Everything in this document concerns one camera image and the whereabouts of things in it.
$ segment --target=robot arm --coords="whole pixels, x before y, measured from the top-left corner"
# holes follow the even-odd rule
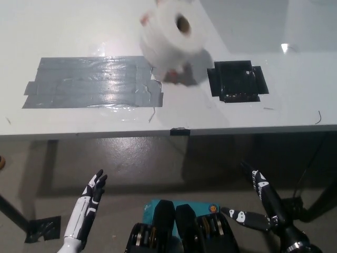
[[[77,200],[64,235],[64,244],[58,253],[79,253],[87,242],[98,205],[104,193],[107,175],[100,170],[88,183]]]

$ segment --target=cable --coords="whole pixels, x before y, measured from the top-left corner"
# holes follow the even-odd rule
[[[297,182],[297,184],[296,184],[296,186],[295,186],[295,189],[294,189],[293,199],[296,197],[296,193],[297,193],[297,191],[298,191],[298,189],[299,189],[299,186],[300,186],[300,184],[301,184],[301,182],[302,182],[302,180],[303,180],[303,178],[304,178],[304,175],[306,174],[307,170],[311,167],[313,161],[316,159],[317,154],[318,154],[318,152],[321,150],[321,148],[322,148],[322,146],[323,146],[323,143],[324,143],[324,141],[325,141],[325,139],[326,139],[327,136],[328,136],[328,132],[325,132],[325,133],[324,133],[324,136],[322,137],[321,142],[319,143],[319,145],[318,145],[318,147],[317,147],[317,149],[316,149],[316,151],[315,151],[315,153],[314,153],[314,155],[313,155],[312,158],[310,159],[310,161],[309,161],[309,163],[308,163],[308,166],[305,168],[305,170],[304,170],[304,172],[302,173],[300,179],[298,180],[298,182]]]

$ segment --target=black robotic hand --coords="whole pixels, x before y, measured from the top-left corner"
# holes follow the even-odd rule
[[[310,243],[305,233],[294,226],[293,219],[284,207],[280,196],[262,173],[244,161],[241,167],[261,199],[267,215],[226,207],[221,208],[221,211],[242,226],[260,231],[272,230],[280,238],[281,253],[322,253],[318,247]]]

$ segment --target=toilet paper roll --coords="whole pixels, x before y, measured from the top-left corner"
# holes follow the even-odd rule
[[[193,5],[163,1],[141,32],[140,47],[149,63],[161,71],[178,70],[203,49],[206,30]]]

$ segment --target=paper roll core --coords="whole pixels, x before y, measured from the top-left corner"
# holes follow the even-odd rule
[[[186,19],[186,17],[184,17],[181,14],[178,14],[177,19],[176,19],[176,25],[178,30],[184,34],[184,35],[189,35],[190,31],[191,31],[191,26],[189,21]]]

